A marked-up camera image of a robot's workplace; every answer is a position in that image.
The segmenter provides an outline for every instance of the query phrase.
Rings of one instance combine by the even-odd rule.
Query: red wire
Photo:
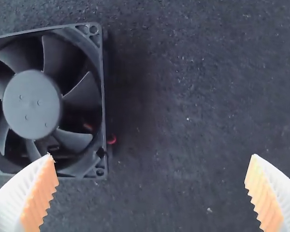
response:
[[[117,138],[114,134],[112,134],[112,139],[107,140],[107,144],[112,145],[115,144],[117,141]]]

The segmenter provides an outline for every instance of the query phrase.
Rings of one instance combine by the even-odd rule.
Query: black cooling fan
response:
[[[0,36],[0,173],[49,152],[59,176],[106,177],[105,38],[97,23]]]

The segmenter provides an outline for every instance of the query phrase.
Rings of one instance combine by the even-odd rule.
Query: fan mounting hole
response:
[[[98,168],[96,170],[96,174],[97,174],[97,176],[103,176],[104,175],[104,170],[102,168]]]
[[[91,34],[96,35],[96,34],[98,34],[99,29],[96,26],[91,26],[89,31]]]

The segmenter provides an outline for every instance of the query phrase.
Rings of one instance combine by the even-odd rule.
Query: screw hole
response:
[[[90,32],[91,34],[93,34],[93,35],[96,35],[96,34],[98,34],[99,29],[98,29],[96,26],[91,26],[91,27],[89,28],[89,32]]]
[[[97,176],[103,176],[104,175],[104,170],[102,168],[99,168],[96,170]]]
[[[102,147],[100,147],[100,148],[97,150],[96,154],[97,154],[97,156],[100,157],[100,159],[102,159],[102,158],[105,156],[105,150],[104,150]]]

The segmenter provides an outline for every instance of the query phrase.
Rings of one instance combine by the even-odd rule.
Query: dark gray carpet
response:
[[[290,176],[290,0],[42,2],[0,0],[0,35],[111,30],[119,137],[109,179],[61,181],[42,231],[257,231],[251,154]]]

